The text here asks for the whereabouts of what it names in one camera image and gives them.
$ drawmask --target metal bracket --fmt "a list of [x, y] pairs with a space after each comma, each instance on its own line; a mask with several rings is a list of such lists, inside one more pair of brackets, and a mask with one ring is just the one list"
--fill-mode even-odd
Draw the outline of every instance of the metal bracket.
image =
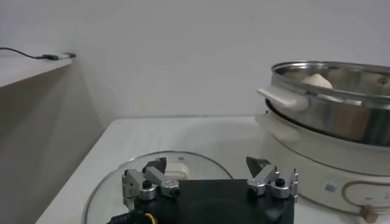
[[291, 195], [294, 197], [294, 201], [297, 202], [298, 173], [296, 169], [282, 172], [276, 180], [272, 181], [271, 194], [275, 198], [288, 198]]
[[179, 182], [177, 180], [169, 179], [155, 167], [147, 167], [145, 170], [145, 177], [160, 186], [162, 195], [166, 197], [179, 196]]
[[122, 194], [124, 203], [127, 203], [126, 199], [136, 195], [141, 200], [152, 200], [156, 197], [157, 186], [145, 179], [136, 169], [129, 169], [122, 176]]
[[253, 179], [247, 180], [248, 188], [261, 196], [265, 193], [266, 185], [279, 176], [279, 171], [273, 165], [266, 165]]

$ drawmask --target yellow wire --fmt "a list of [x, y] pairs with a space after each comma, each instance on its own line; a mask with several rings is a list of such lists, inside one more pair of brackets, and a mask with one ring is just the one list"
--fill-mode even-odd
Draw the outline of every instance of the yellow wire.
[[156, 224], [156, 220], [154, 219], [154, 217], [152, 216], [152, 214], [150, 213], [145, 213], [146, 216], [148, 216], [150, 218], [150, 220], [152, 221], [152, 224]]

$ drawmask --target glass pot lid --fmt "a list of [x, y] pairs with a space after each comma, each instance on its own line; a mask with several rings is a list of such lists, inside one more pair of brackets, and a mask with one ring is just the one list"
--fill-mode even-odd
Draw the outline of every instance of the glass pot lid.
[[122, 174], [126, 169], [141, 171], [149, 161], [165, 157], [166, 175], [180, 180], [232, 179], [216, 161], [191, 152], [162, 151], [132, 159], [109, 173], [93, 191], [84, 210], [84, 223], [106, 224], [111, 217], [129, 210], [122, 199]]

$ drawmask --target pot rim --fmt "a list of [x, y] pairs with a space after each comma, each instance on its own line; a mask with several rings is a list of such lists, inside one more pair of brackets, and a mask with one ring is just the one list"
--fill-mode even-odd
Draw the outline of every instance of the pot rim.
[[375, 101], [375, 103], [379, 103], [380, 105], [376, 105], [376, 107], [383, 108], [383, 104], [387, 105], [386, 109], [390, 109], [390, 96], [384, 96], [384, 95], [376, 95], [376, 94], [366, 94], [366, 93], [357, 93], [357, 92], [351, 92], [351, 91], [344, 91], [339, 89], [328, 89], [323, 88], [320, 86], [313, 86], [307, 83], [298, 82], [293, 79], [289, 79], [284, 77], [284, 75], [277, 72], [280, 68], [287, 68], [287, 67], [293, 67], [293, 66], [305, 66], [305, 65], [324, 65], [324, 66], [337, 66], [339, 68], [349, 68], [349, 69], [364, 69], [367, 71], [375, 71], [375, 72], [385, 72], [389, 74], [390, 78], [390, 67], [387, 66], [379, 66], [379, 65], [369, 65], [369, 64], [358, 64], [358, 63], [348, 63], [348, 62], [338, 62], [338, 61], [309, 61], [309, 60], [302, 60], [302, 61], [287, 61], [287, 62], [281, 62], [277, 63], [272, 66], [271, 71], [273, 74], [276, 74], [273, 76], [277, 78], [278, 81], [281, 81], [285, 84], [292, 85], [296, 88], [302, 88], [309, 92], [310, 95], [315, 96], [323, 96], [324, 99], [331, 100], [331, 101], [344, 101], [343, 99], [348, 100], [360, 100], [360, 102], [355, 103], [349, 103], [354, 105], [362, 105], [367, 101]]
[[312, 127], [312, 126], [305, 124], [301, 121], [293, 119], [286, 114], [283, 114], [282, 112], [280, 112], [278, 109], [276, 109], [273, 106], [272, 102], [269, 99], [265, 99], [265, 104], [266, 104], [267, 108], [272, 113], [274, 113], [280, 119], [282, 119], [286, 122], [289, 122], [292, 125], [295, 125], [296, 128], [302, 128], [305, 131], [311, 131], [317, 135], [324, 135], [324, 136], [327, 136], [328, 138], [334, 138], [334, 139], [337, 139], [339, 141], [345, 141], [345, 142], [348, 142], [349, 144], [361, 144], [363, 146], [366, 145], [369, 147], [375, 147], [375, 149], [377, 149], [377, 150], [389, 150], [390, 149], [390, 145], [388, 145], [388, 144], [377, 144], [377, 143], [373, 143], [371, 141], [365, 141], [363, 139], [350, 138], [350, 137], [345, 136], [345, 135], [334, 134], [328, 130], [324, 130], [324, 129], [317, 128], [317, 127]]

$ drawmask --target black cable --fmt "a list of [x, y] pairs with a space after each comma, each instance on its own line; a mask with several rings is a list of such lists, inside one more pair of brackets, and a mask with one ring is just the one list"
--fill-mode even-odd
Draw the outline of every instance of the black cable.
[[107, 224], [136, 224], [136, 223], [149, 223], [149, 219], [140, 210], [132, 210], [128, 213], [111, 217], [111, 220]]
[[44, 56], [31, 56], [31, 55], [28, 55], [26, 53], [23, 53], [21, 51], [18, 51], [16, 49], [13, 49], [13, 48], [9, 48], [9, 47], [0, 47], [0, 50], [5, 50], [5, 51], [14, 51], [18, 54], [21, 54], [23, 56], [26, 56], [26, 57], [29, 57], [29, 58], [33, 58], [33, 59], [44, 59]]
[[21, 51], [18, 51], [14, 48], [10, 48], [10, 47], [0, 47], [0, 50], [4, 50], [4, 51], [13, 51], [13, 52], [16, 52], [18, 54], [21, 54], [25, 57], [28, 57], [28, 58], [33, 58], [33, 59], [47, 59], [47, 60], [51, 60], [51, 61], [58, 61], [58, 60], [61, 60], [61, 59], [66, 59], [66, 58], [75, 58], [76, 55], [73, 54], [73, 53], [62, 53], [62, 54], [59, 54], [59, 55], [54, 55], [54, 54], [43, 54], [41, 56], [31, 56], [29, 54], [26, 54], [26, 53], [23, 53]]

